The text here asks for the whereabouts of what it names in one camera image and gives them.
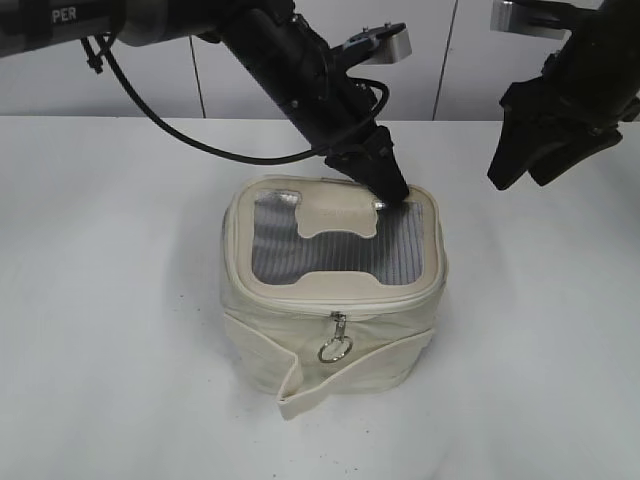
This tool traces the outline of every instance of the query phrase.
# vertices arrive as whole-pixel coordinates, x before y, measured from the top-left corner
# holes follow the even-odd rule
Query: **transparent mesh panel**
[[[253,273],[268,285],[293,285],[312,272],[365,272],[383,285],[409,285],[423,271],[422,205],[376,206],[377,233],[327,231],[302,238],[295,217],[300,194],[265,191],[254,210]]]

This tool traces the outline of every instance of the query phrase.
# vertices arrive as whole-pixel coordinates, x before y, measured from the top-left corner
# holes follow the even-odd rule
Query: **metal ring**
[[[329,348],[331,345],[333,345],[336,342],[347,343],[348,344],[347,349],[343,353],[338,355],[337,357],[333,357],[333,358],[327,360],[326,358],[324,358],[324,352],[325,352],[325,350],[327,348]],[[320,349],[320,351],[318,352],[318,360],[320,360],[322,363],[336,363],[336,362],[339,362],[344,357],[349,355],[349,352],[351,352],[352,348],[353,348],[353,340],[351,339],[351,337],[332,338],[327,343],[325,343],[322,346],[322,348]]]

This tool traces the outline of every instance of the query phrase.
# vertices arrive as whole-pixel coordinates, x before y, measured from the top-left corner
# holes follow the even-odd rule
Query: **zipper pull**
[[[351,337],[347,337],[345,335],[345,331],[347,329],[347,316],[340,312],[333,312],[331,314],[331,318],[336,322],[336,333],[333,335],[333,338],[327,341],[327,343],[325,343],[318,352],[318,360],[320,360],[322,363],[339,362],[344,357],[349,355],[349,352],[351,352],[351,350],[353,349],[353,340],[351,339]],[[324,353],[327,348],[335,345],[336,343],[340,343],[343,346],[344,344],[346,344],[347,348],[344,350],[344,352],[338,354],[333,358],[325,358]]]

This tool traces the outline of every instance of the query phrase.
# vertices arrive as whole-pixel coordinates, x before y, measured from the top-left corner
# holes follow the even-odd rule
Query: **canvas bag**
[[[418,187],[389,208],[350,182],[262,178],[233,199],[222,250],[227,333],[285,419],[400,384],[435,332],[447,260]]]

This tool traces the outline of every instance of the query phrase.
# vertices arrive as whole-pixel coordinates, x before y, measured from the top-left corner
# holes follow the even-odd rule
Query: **white wall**
[[[202,116],[188,39],[114,53],[143,99],[162,116]],[[138,116],[111,70],[96,75],[80,42],[0,59],[0,115]]]
[[[571,3],[597,8],[601,0]],[[459,0],[443,87],[438,120],[501,120],[498,104],[513,82],[540,75],[550,53],[563,42],[494,32],[492,0]]]
[[[498,101],[515,81],[540,73],[562,42],[490,30],[492,0],[298,0],[297,9],[331,45],[364,26],[406,22],[414,53],[399,64],[358,67],[391,87],[385,119],[430,120],[458,3],[440,101],[439,120],[499,120]],[[595,8],[601,0],[576,0]],[[244,68],[220,45],[194,39],[207,116],[280,118]],[[165,117],[200,117],[188,39],[115,53],[148,103]],[[140,112],[111,72],[96,76],[79,42],[0,59],[0,115],[129,116]]]
[[[395,65],[358,67],[391,88],[382,118],[430,120],[455,0],[298,0],[297,11],[331,46],[365,26],[405,22],[414,53]],[[244,68],[222,46],[196,43],[207,116],[279,118],[280,112]]]

